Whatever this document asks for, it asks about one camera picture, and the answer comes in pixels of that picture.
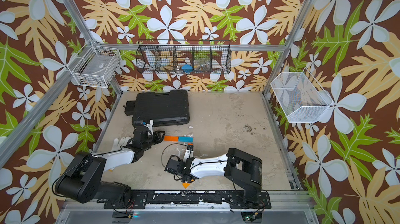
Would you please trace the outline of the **teal block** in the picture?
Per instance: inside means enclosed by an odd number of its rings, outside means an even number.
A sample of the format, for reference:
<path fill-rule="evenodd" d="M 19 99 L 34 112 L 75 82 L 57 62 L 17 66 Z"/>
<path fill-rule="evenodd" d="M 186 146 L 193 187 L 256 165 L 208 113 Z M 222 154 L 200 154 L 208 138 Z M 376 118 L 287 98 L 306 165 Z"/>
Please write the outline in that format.
<path fill-rule="evenodd" d="M 178 141 L 179 142 L 185 142 L 185 143 L 192 143 L 193 142 L 193 138 L 192 137 L 180 136 L 180 137 L 178 137 Z"/>

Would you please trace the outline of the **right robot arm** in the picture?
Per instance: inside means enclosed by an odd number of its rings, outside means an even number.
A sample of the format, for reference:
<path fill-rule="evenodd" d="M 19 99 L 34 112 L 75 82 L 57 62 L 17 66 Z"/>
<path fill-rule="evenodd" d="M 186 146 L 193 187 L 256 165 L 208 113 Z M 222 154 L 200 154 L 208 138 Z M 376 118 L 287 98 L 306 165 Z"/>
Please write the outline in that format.
<path fill-rule="evenodd" d="M 226 154 L 212 158 L 181 159 L 172 155 L 164 171 L 172 174 L 174 180 L 189 184 L 204 177 L 223 176 L 232 182 L 239 201 L 249 208 L 257 206 L 260 201 L 262 167 L 260 158 L 230 148 Z"/>

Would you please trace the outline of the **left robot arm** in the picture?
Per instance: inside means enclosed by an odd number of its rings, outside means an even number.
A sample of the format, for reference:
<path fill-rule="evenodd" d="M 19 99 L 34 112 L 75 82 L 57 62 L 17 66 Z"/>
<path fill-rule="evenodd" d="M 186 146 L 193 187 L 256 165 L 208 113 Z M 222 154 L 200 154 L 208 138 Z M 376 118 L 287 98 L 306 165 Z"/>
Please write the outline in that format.
<path fill-rule="evenodd" d="M 79 152 L 53 183 L 53 192 L 79 203 L 106 200 L 127 206 L 131 201 L 131 188 L 118 182 L 102 181 L 103 173 L 137 162 L 145 151 L 163 142 L 165 134 L 139 126 L 134 130 L 133 138 L 127 139 L 116 150 L 99 154 Z"/>

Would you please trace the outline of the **black plastic tool case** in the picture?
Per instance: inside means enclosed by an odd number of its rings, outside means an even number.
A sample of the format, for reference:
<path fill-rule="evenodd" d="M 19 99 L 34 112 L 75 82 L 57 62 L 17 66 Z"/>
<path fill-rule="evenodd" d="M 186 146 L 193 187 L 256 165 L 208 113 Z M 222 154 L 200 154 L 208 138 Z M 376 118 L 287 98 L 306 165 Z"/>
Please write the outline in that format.
<path fill-rule="evenodd" d="M 185 90 L 143 92 L 127 101 L 124 113 L 132 117 L 134 127 L 149 124 L 154 127 L 184 125 L 190 121 L 189 96 Z"/>

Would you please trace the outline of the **white work glove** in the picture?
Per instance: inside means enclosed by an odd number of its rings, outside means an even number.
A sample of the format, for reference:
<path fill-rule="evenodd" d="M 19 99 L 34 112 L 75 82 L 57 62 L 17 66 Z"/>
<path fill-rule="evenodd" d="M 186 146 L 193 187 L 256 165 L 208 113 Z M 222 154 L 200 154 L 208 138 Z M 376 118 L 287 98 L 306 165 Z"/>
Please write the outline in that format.
<path fill-rule="evenodd" d="M 126 146 L 130 139 L 131 139 L 131 137 L 122 137 L 120 139 L 115 138 L 111 151 L 113 151 L 113 152 L 129 151 L 130 149 L 127 148 Z"/>

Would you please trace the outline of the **blue object in basket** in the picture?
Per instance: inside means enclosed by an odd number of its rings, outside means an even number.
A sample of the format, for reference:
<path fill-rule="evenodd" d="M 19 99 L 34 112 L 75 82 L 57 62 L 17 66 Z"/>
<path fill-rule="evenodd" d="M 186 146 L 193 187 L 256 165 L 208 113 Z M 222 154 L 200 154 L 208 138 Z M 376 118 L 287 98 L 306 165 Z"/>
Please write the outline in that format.
<path fill-rule="evenodd" d="M 193 72 L 193 67 L 191 65 L 184 65 L 182 66 L 181 70 L 185 73 L 185 74 L 190 74 Z"/>

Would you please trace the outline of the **white mesh basket right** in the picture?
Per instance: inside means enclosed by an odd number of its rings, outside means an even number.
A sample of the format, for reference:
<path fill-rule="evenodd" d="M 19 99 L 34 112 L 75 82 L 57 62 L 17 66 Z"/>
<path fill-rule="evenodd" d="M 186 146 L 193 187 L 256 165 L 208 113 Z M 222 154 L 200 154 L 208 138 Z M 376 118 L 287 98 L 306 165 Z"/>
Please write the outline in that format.
<path fill-rule="evenodd" d="M 333 104 L 329 93 L 306 68 L 280 73 L 271 88 L 289 123 L 315 123 Z"/>

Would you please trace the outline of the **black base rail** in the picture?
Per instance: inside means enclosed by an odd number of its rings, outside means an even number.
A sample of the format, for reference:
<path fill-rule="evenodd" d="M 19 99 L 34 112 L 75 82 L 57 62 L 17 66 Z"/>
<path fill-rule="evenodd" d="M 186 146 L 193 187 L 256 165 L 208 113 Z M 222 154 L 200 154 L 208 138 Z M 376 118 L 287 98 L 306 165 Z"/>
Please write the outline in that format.
<path fill-rule="evenodd" d="M 266 191 L 258 193 L 251 200 L 246 200 L 243 190 L 217 191 L 155 191 L 132 190 L 128 203 L 116 200 L 105 201 L 105 209 L 145 209 L 151 204 L 222 204 L 227 203 L 231 209 L 271 209 L 271 201 Z"/>

